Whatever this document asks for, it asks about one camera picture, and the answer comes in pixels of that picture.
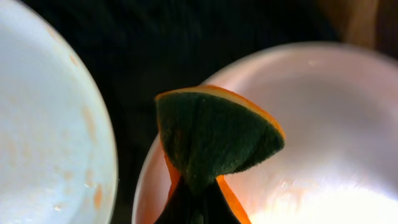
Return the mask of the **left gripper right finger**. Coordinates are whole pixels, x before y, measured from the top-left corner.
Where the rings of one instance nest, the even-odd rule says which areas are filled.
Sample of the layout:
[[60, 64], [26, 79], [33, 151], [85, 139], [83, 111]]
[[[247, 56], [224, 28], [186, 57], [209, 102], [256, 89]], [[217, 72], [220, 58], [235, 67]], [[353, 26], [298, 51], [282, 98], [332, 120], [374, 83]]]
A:
[[204, 224], [240, 224], [214, 181], [203, 193]]

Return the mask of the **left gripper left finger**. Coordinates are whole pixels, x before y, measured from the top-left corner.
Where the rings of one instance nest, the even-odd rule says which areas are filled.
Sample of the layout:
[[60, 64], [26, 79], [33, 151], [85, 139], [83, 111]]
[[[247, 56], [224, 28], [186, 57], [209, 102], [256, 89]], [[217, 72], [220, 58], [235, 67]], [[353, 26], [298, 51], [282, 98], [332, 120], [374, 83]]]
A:
[[154, 224], [191, 224], [191, 193], [184, 178], [181, 177], [162, 213]]

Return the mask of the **green and orange sponge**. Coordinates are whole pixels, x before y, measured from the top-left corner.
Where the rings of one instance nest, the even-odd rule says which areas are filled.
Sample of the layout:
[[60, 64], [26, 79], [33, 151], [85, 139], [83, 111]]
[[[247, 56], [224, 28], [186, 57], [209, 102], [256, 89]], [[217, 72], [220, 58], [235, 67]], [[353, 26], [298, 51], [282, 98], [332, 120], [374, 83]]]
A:
[[239, 222], [249, 223], [225, 176], [248, 170], [284, 147], [278, 122], [246, 98], [212, 85], [161, 93], [155, 105], [171, 179], [167, 202], [183, 177], [192, 196], [192, 223], [204, 224], [203, 193], [217, 181]]

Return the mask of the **white plate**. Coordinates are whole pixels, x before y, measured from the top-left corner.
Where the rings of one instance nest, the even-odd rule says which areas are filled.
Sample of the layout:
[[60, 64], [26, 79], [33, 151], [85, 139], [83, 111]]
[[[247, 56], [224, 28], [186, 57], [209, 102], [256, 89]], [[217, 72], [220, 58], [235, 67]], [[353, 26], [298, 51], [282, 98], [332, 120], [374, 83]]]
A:
[[116, 142], [89, 71], [25, 4], [1, 0], [1, 222], [109, 223]]

